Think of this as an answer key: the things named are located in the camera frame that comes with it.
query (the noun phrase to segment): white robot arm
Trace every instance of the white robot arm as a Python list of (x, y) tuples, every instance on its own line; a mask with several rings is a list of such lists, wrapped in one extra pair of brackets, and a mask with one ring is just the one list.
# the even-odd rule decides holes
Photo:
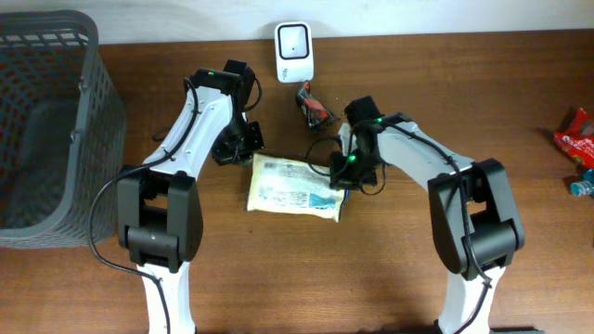
[[(197, 330), (188, 290), (189, 264), (203, 228), (196, 180), (209, 152), (220, 165), (240, 164), (264, 146), (258, 123), (246, 122), (254, 82), (253, 71), (236, 60), (229, 60), (223, 71), (198, 70), (186, 81), (186, 103), (177, 121), (143, 163), (152, 166), (118, 183), (120, 244), (138, 271), (159, 280), (170, 319), (168, 328), (157, 286), (143, 277), (150, 334)], [(168, 198), (167, 209), (147, 203), (157, 196)]]
[[(342, 152), (330, 156), (330, 186), (375, 185), (377, 166), (388, 164), (427, 190), (433, 243), (449, 270), (437, 330), (489, 333), (495, 286), (513, 253), (524, 244), (503, 166), (495, 160), (476, 163), (452, 152), (404, 114), (382, 117), (369, 96), (353, 101), (345, 113), (352, 126), (345, 123), (339, 131)], [(486, 209), (470, 216), (466, 210), (470, 200), (486, 202)]]

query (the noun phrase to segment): snack package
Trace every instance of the snack package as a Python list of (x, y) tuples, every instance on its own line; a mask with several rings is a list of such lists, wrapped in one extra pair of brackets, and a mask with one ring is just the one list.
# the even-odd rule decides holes
[(310, 93), (311, 85), (308, 81), (297, 92), (295, 102), (303, 110), (307, 119), (307, 126), (314, 133), (320, 133), (339, 119), (317, 101)]
[[(329, 171), (327, 167), (315, 168)], [(329, 182), (329, 176), (314, 173), (305, 162), (256, 153), (248, 211), (314, 214), (338, 223), (347, 193), (330, 189)]]
[(594, 121), (583, 109), (571, 112), (560, 131), (555, 132), (555, 143), (579, 164), (594, 168)]

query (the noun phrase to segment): laundry basket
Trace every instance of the laundry basket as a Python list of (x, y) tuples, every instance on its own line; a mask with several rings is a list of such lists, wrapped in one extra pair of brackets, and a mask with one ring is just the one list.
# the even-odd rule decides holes
[[(0, 14), (0, 247), (86, 244), (87, 215), (120, 169), (125, 109), (77, 11)], [(116, 224), (112, 189), (96, 241)]]

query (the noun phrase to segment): red package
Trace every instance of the red package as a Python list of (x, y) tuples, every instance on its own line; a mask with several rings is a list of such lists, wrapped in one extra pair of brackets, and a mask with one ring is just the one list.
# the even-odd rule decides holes
[(555, 143), (586, 168), (594, 168), (594, 121), (583, 109), (571, 112), (555, 132)]

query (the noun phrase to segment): wooden table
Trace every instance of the wooden table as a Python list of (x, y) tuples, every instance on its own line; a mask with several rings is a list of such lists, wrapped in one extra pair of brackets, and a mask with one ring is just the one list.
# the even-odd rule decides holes
[[(526, 245), (497, 287), (491, 326), (548, 333), (594, 330), (592, 199), (573, 198), (575, 165), (551, 145), (570, 106), (594, 110), (594, 32), (512, 32), (315, 40), (313, 95), (342, 114), (372, 95), (425, 133), (478, 161), (506, 166)], [(102, 46), (129, 110), (124, 162), (155, 148), (172, 123), (182, 78), (198, 67), (247, 60), (264, 88), (251, 119), (269, 152), (303, 156), (318, 138), (276, 79), (271, 41)], [(320, 149), (324, 161), (331, 147)], [(190, 268), (200, 331), (330, 333), (430, 325), (446, 295), (427, 195), (396, 169), (377, 197), (354, 194), (335, 224), (246, 212), (252, 172), (207, 160), (199, 181), (204, 238)], [(112, 239), (102, 253), (129, 263)], [(142, 333), (140, 279), (96, 262), (88, 249), (0, 250), (0, 331)]]

